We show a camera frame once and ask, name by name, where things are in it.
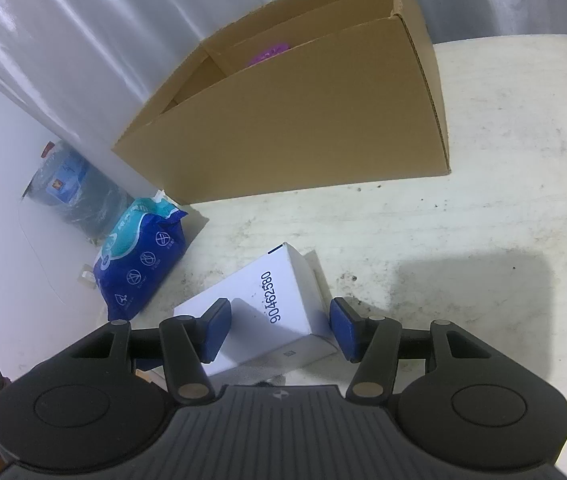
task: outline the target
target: white tabletop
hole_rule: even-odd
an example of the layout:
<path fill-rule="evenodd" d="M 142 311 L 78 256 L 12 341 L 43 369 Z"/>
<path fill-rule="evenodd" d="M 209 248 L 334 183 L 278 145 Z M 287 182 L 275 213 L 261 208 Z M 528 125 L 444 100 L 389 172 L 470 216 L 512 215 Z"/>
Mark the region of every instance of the white tabletop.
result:
<path fill-rule="evenodd" d="M 135 326 L 156 326 L 287 241 L 310 253 L 326 298 L 407 328 L 453 320 L 567 398 L 567 36 L 458 41 L 436 53 L 449 176 L 197 205 L 209 221 Z M 355 369 L 336 354 L 287 383 L 343 388 Z M 417 373 L 402 366 L 397 387 Z M 558 466 L 567 473 L 567 444 Z"/>

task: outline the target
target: silver curtain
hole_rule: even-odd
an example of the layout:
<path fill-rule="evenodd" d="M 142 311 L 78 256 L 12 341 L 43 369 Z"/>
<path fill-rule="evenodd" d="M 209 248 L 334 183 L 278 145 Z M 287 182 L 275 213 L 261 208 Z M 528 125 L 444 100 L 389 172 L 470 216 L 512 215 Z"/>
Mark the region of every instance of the silver curtain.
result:
<path fill-rule="evenodd" d="M 132 182 L 109 147 L 145 99 L 199 40 L 268 1 L 0 0 L 0 82 L 94 163 L 108 158 L 120 183 Z M 419 1 L 435 42 L 567 34 L 567 0 Z"/>

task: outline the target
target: small white box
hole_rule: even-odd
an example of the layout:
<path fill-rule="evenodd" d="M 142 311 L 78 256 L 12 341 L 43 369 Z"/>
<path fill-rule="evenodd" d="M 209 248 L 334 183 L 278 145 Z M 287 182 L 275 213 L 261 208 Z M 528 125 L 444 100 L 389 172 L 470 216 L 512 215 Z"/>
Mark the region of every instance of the small white box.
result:
<path fill-rule="evenodd" d="M 217 358 L 203 368 L 218 390 L 254 384 L 337 351 L 314 273 L 286 243 L 175 307 L 199 317 L 218 298 L 232 305 L 232 327 Z"/>

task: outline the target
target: cardboard box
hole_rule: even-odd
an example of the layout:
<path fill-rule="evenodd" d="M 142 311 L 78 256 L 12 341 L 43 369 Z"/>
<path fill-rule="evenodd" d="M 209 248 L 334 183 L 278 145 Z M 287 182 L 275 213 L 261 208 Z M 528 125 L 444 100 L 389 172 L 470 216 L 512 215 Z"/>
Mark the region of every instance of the cardboard box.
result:
<path fill-rule="evenodd" d="M 218 298 L 232 305 L 232 327 L 217 358 L 203 365 L 217 389 L 254 384 L 337 351 L 313 271 L 282 244 L 174 309 L 199 317 Z"/>
<path fill-rule="evenodd" d="M 275 0 L 204 40 L 113 149 L 183 203 L 447 174 L 417 1 Z"/>

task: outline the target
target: white wall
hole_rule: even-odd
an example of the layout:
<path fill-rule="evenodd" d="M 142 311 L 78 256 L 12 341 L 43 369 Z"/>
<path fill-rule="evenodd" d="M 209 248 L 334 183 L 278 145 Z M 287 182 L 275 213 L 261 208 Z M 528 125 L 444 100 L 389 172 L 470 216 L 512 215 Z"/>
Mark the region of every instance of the white wall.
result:
<path fill-rule="evenodd" d="M 21 202 L 49 140 L 0 92 L 0 368 L 10 378 L 93 330 L 103 309 L 99 292 L 77 281 L 96 249 L 45 206 Z"/>

